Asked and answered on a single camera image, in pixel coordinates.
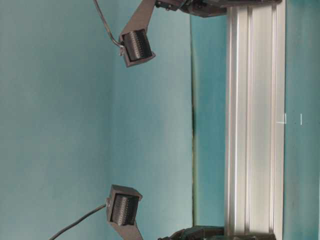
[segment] black cable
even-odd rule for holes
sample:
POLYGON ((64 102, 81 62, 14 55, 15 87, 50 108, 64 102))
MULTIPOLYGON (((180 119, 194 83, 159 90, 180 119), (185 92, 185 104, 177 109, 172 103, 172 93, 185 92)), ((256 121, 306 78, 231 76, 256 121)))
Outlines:
POLYGON ((88 212, 86 215, 84 215, 83 217, 79 218, 77 221, 75 221, 74 223, 70 224, 69 226, 66 226, 64 229, 58 231, 55 235, 53 235, 51 238, 49 238, 49 240, 54 240, 57 237, 59 237, 61 234, 63 234, 65 231, 73 228, 75 225, 81 223, 83 220, 85 220, 87 217, 89 217, 90 215, 98 212, 99 210, 103 209, 106 207, 106 204, 103 204, 101 206, 98 206, 95 210, 92 210, 91 212, 88 212))
POLYGON ((98 12, 98 14, 99 14, 102 22, 103 22, 104 28, 105 28, 106 32, 108 33, 111 41, 112 41, 117 47, 119 47, 119 48, 124 48, 125 46, 123 46, 120 42, 118 42, 117 40, 115 40, 114 36, 112 35, 111 30, 110 30, 110 27, 109 27, 109 25, 108 25, 108 23, 107 23, 104 15, 103 15, 101 9, 100 9, 100 7, 99 7, 99 4, 98 4, 97 0, 93 0, 93 2, 94 2, 94 5, 95 5, 96 10, 97 10, 97 12, 98 12))

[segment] teal wall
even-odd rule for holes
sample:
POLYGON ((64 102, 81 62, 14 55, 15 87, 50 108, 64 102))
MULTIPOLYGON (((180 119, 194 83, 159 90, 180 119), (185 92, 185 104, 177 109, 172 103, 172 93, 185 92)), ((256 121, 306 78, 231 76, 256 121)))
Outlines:
POLYGON ((284 240, 320 239, 319 12, 318 0, 287 1, 284 240))
POLYGON ((227 17, 191 17, 194 223, 224 225, 227 17))
MULTIPOLYGON (((100 2, 117 36, 140 1, 100 2)), ((149 40, 125 68, 92 0, 0 0, 0 239, 48 239, 111 184, 143 194, 146 240, 192 225, 189 16, 156 10, 149 40)), ((120 237, 101 211, 59 239, 120 237)))

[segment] mounting screw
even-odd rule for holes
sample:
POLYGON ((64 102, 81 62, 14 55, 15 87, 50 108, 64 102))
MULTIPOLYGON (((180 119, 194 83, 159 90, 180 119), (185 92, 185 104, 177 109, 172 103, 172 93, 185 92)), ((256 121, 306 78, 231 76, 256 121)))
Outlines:
POLYGON ((111 200, 110 200, 110 198, 108 197, 108 198, 106 199, 106 206, 107 206, 107 208, 110 207, 110 204, 111 204, 111 200))

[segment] aluminum profile groove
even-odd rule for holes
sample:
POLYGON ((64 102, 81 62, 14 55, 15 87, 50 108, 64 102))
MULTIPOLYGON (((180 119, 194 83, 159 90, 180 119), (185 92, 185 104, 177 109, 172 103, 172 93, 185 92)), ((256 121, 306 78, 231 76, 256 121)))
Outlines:
POLYGON ((227 18, 225 233, 282 240, 286 1, 227 18))

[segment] dark gray bracket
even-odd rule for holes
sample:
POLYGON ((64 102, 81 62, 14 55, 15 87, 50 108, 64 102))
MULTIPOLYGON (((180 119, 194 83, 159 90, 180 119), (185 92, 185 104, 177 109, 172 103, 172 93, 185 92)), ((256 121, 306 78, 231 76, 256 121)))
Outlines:
MULTIPOLYGON (((129 20, 129 22, 121 32, 119 36, 120 43, 124 42, 124 35, 130 32, 134 32, 137 30, 145 30, 146 33, 148 32, 148 25, 149 25, 155 6, 156 6, 156 0, 142 0, 139 7, 134 12, 133 16, 131 17, 131 19, 129 20)), ((127 49, 124 47, 122 51, 123 51, 122 54, 124 57, 124 61, 127 67, 145 63, 156 56, 155 53, 152 52, 152 56, 148 58, 140 59, 137 61, 131 61, 129 58, 127 49)))
POLYGON ((131 195, 139 198, 139 201, 142 199, 142 195, 131 187, 112 185, 110 190, 110 195, 106 199, 106 220, 107 222, 116 230, 116 232, 124 240, 143 240, 143 237, 140 234, 136 221, 134 225, 124 225, 119 226, 118 224, 111 221, 112 219, 112 210, 115 203, 116 195, 131 195))

